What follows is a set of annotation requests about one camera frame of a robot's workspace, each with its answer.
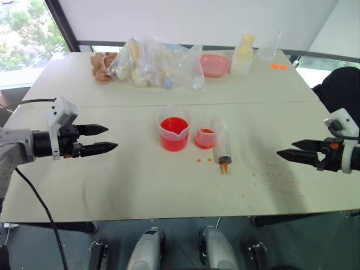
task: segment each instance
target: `small bottle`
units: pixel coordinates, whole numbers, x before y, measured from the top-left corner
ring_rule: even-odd
[[[235,48],[232,56],[230,72],[232,74],[247,75],[253,63],[253,43],[255,36],[245,34],[240,44]]]

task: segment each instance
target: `white wall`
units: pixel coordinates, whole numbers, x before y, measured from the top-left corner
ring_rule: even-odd
[[[259,47],[272,27],[280,48],[309,49],[338,0],[60,0],[80,41],[155,35],[182,43],[234,46],[244,33]]]
[[[360,0],[340,0],[309,51],[360,58]]]

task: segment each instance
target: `pink bowl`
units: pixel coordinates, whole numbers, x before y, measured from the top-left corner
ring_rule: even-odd
[[[202,55],[200,64],[207,77],[221,77],[230,68],[229,59],[220,55]]]

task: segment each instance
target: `clear plastic bag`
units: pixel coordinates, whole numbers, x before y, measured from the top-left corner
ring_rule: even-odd
[[[153,37],[132,38],[113,60],[108,74],[115,80],[132,79],[136,86],[181,84],[205,92],[202,50],[202,45],[187,49]]]

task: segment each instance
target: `gray floor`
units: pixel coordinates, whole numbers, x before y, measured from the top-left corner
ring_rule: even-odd
[[[217,218],[126,220],[97,222],[95,235],[60,231],[67,263],[71,270],[88,269],[89,245],[93,240],[109,245],[109,256],[102,269],[125,269],[140,236],[152,226],[166,233],[162,269],[201,268],[197,236],[201,226],[215,225]],[[247,217],[225,217],[219,229],[232,243],[241,269],[254,269],[244,248],[260,240],[268,248],[271,268],[294,266],[301,270],[359,270],[360,217],[348,212],[254,227]],[[3,229],[0,244],[7,229]],[[8,244],[12,270],[62,269],[53,231],[20,226],[12,229]]]

